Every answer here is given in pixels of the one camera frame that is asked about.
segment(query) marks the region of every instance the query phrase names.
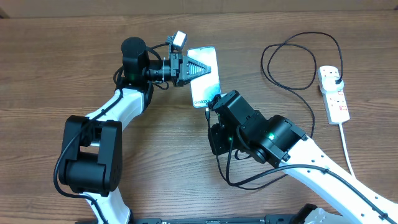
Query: white smartphone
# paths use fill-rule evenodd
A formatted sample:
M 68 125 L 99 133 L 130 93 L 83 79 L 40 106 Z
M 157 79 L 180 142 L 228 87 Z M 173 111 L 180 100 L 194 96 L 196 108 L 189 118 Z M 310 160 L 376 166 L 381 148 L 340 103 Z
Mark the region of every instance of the white smartphone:
M 209 74 L 191 81 L 193 107 L 207 107 L 207 104 L 214 98 L 214 96 L 221 93 L 216 49 L 214 47 L 189 49 L 187 51 L 187 56 L 211 67 L 211 72 Z

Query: green led light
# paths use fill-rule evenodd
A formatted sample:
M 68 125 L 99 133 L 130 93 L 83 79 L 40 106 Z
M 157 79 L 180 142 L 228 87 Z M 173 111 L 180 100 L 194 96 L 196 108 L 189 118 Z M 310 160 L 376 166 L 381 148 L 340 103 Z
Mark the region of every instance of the green led light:
M 269 140 L 274 140 L 275 136 L 274 136 L 274 134 L 269 134 L 268 138 L 269 138 Z

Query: electrical socket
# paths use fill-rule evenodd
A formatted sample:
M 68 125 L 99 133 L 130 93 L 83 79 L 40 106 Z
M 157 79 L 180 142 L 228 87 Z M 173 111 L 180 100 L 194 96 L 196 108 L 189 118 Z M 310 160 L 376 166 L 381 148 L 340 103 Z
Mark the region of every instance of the electrical socket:
M 322 95 L 329 124 L 339 124 L 349 120 L 348 107 L 343 90 Z
M 342 80 L 339 84 L 336 81 L 340 79 L 340 74 L 336 67 L 330 65 L 321 66 L 318 69 L 319 87 L 323 94 L 335 93 L 344 88 L 344 81 Z

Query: power plug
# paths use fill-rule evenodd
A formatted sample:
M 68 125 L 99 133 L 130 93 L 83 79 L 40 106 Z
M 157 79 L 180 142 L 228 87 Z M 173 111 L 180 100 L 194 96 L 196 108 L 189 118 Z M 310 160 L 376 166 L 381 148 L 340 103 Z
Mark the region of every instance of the power plug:
M 344 81 L 336 83 L 340 79 L 338 69 L 333 66 L 324 65 L 318 70 L 319 87 L 323 94 L 334 93 L 344 88 Z

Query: white cable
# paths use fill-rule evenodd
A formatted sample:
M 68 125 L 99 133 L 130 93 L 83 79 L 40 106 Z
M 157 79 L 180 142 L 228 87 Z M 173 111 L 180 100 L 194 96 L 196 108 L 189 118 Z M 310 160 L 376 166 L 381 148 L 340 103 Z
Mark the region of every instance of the white cable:
M 350 163 L 349 157 L 348 157 L 346 138 L 344 137 L 344 131 L 343 131 L 343 124 L 342 123 L 338 123 L 338 127 L 340 128 L 341 142 L 343 143 L 344 155 L 346 156 L 346 161 L 347 161 L 349 172 L 356 179 L 353 167 L 351 167 L 351 163 Z
M 164 61 L 166 60 L 166 58 L 163 58 L 163 66 L 162 66 L 162 81 L 164 82 Z

